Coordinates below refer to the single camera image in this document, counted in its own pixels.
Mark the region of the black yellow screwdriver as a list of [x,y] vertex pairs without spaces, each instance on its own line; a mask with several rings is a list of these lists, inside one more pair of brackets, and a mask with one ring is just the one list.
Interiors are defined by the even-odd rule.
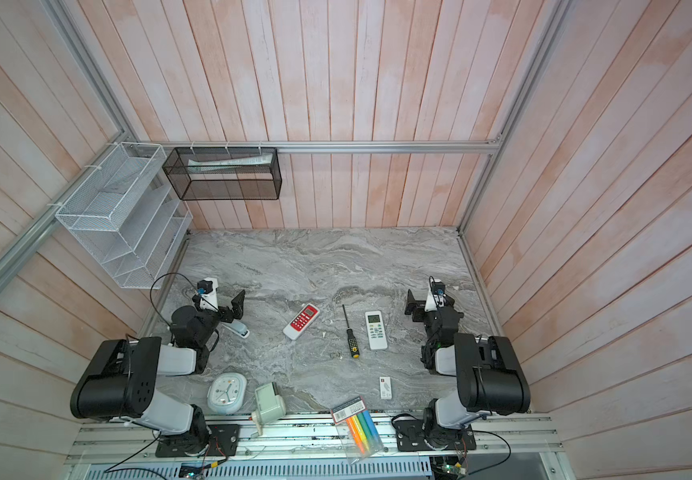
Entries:
[[341,305],[341,307],[342,307],[344,319],[346,322],[346,335],[347,335],[347,343],[348,343],[349,353],[350,353],[352,358],[357,359],[360,356],[360,350],[358,347],[358,343],[357,343],[354,331],[350,326],[350,323],[348,320],[348,314],[346,312],[346,307],[344,305]]

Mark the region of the red white remote control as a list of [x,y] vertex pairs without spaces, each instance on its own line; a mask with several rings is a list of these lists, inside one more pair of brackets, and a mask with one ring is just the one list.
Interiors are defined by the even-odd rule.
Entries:
[[321,314],[321,310],[313,304],[306,304],[301,311],[284,327],[283,334],[292,341],[297,340],[301,334]]

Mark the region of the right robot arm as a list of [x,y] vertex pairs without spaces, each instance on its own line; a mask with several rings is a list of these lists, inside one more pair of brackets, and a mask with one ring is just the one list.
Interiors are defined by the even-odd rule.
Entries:
[[465,427],[477,419],[529,410],[528,382],[505,336],[481,337],[459,330],[464,313],[434,283],[424,300],[408,292],[404,314],[421,323],[427,335],[421,362],[432,374],[452,377],[456,390],[430,401],[418,421],[418,432],[400,426],[398,433],[433,449],[464,447],[473,440]]

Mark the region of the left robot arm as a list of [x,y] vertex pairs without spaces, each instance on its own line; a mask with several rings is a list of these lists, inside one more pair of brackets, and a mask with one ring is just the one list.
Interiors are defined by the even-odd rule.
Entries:
[[245,295],[240,291],[228,306],[194,296],[191,305],[172,313],[170,344],[159,336],[102,342],[72,392],[72,415],[156,431],[166,456],[207,453],[214,442],[203,410],[159,391],[156,383],[160,377],[203,373],[212,351],[209,339],[219,324],[242,319]]

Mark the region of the white air conditioner remote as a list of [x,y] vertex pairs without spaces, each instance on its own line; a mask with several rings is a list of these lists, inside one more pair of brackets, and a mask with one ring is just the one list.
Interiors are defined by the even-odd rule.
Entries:
[[388,341],[382,313],[368,311],[365,313],[365,320],[370,349],[386,350]]

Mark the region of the white blue stapler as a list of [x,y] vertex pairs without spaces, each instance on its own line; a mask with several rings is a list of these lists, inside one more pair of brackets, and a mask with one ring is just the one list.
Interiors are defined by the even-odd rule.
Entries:
[[248,327],[239,320],[234,320],[231,323],[225,323],[225,327],[240,338],[247,338],[249,335]]

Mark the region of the pale green alarm clock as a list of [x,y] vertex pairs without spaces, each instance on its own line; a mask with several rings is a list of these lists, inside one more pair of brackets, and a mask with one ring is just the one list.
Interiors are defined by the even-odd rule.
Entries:
[[210,410],[219,415],[232,415],[244,403],[247,379],[239,373],[222,373],[212,383],[207,394]]

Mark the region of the pack of coloured markers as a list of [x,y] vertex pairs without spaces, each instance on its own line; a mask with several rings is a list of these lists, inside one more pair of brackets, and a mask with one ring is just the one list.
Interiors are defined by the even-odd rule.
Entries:
[[350,463],[384,451],[384,444],[362,396],[346,400],[331,409],[331,417]]

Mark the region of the paper in black basket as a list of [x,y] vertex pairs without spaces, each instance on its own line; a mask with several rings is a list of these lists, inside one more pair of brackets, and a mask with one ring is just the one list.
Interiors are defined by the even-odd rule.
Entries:
[[264,173],[271,168],[273,159],[274,156],[272,154],[210,161],[189,159],[186,169],[189,174],[226,175]]

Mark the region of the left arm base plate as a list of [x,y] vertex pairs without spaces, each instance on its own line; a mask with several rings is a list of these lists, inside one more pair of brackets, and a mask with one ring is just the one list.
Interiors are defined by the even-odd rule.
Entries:
[[231,457],[236,454],[239,424],[207,424],[180,435],[164,436],[159,440],[155,457]]

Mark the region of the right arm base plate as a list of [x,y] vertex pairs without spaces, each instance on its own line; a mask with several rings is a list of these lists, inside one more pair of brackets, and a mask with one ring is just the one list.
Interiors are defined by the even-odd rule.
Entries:
[[456,450],[468,452],[476,449],[476,440],[471,431],[453,430],[436,426],[431,421],[418,419],[410,414],[399,414],[391,418],[397,448],[400,452],[431,450]]

